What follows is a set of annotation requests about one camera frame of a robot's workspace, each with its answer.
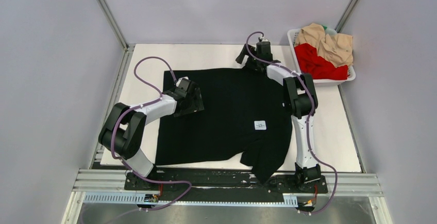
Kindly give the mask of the black t shirt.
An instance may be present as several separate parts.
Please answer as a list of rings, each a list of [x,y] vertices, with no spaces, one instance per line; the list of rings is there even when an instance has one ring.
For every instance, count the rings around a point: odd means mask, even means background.
[[[276,81],[245,68],[175,71],[199,85],[204,109],[161,118],[158,166],[229,160],[240,162],[265,183],[284,163],[292,122]]]

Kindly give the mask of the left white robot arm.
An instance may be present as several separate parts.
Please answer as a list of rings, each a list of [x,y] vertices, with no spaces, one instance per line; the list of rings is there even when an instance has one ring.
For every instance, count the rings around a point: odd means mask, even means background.
[[[141,149],[145,126],[165,116],[180,117],[203,110],[199,85],[183,77],[156,100],[136,106],[116,103],[99,133],[98,142],[138,173],[138,183],[144,189],[153,189],[158,176],[152,172],[154,165]]]

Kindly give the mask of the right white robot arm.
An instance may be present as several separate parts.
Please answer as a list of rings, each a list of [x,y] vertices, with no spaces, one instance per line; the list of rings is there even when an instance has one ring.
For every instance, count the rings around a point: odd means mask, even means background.
[[[271,44],[264,40],[244,44],[236,62],[266,75],[283,87],[284,107],[291,115],[296,137],[295,187],[307,192],[321,179],[321,167],[313,151],[314,115],[317,96],[312,76],[301,74],[273,59]]]

